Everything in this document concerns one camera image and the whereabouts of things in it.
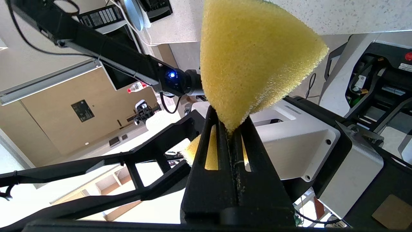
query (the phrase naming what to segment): yellow sponge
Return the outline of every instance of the yellow sponge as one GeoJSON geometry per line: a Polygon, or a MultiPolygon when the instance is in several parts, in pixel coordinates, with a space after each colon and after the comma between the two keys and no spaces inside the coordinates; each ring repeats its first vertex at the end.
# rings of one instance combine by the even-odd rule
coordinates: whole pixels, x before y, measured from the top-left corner
{"type": "MultiPolygon", "coordinates": [[[[186,158],[187,162],[190,165],[193,165],[194,157],[196,156],[197,147],[199,146],[201,135],[197,136],[189,146],[182,151],[183,156],[186,158]]],[[[218,145],[216,140],[216,126],[212,126],[210,131],[209,146],[207,150],[205,169],[206,170],[219,170],[218,168],[218,145]]],[[[242,140],[243,148],[243,159],[245,164],[248,164],[248,156],[246,155],[245,145],[242,140]]]]}
{"type": "Polygon", "coordinates": [[[206,0],[201,78],[229,133],[298,86],[327,54],[322,39],[261,0],[206,0]]]}

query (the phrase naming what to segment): red button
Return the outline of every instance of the red button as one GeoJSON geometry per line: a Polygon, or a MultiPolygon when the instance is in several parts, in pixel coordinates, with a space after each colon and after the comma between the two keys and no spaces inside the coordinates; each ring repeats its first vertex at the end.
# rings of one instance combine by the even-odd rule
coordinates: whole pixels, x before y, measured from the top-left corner
{"type": "Polygon", "coordinates": [[[406,55],[405,55],[405,60],[409,60],[409,61],[412,60],[412,52],[406,53],[406,55]]]}

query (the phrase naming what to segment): wall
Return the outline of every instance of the wall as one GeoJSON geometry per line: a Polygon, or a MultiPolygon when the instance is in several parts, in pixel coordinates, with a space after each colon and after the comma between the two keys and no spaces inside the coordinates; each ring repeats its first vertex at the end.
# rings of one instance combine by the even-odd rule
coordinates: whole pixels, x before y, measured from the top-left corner
{"type": "MultiPolygon", "coordinates": [[[[74,2],[79,5],[80,13],[105,5],[105,0],[75,0],[74,2]]],[[[72,8],[65,3],[61,6],[65,10],[72,8]]],[[[57,48],[18,16],[16,18],[26,38],[37,47],[51,52],[74,51],[57,48]]],[[[0,38],[8,46],[8,49],[0,51],[0,92],[88,59],[81,56],[47,55],[33,50],[17,33],[4,0],[0,0],[0,38]]]]}

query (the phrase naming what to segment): plastic bottle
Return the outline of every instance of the plastic bottle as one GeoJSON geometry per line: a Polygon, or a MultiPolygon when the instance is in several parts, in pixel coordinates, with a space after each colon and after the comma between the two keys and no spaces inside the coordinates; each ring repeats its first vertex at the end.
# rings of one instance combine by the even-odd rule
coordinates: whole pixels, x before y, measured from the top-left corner
{"type": "Polygon", "coordinates": [[[146,87],[147,87],[146,83],[138,81],[138,82],[132,84],[132,86],[130,86],[130,88],[127,89],[127,92],[128,93],[139,92],[140,90],[142,90],[146,87]]]}

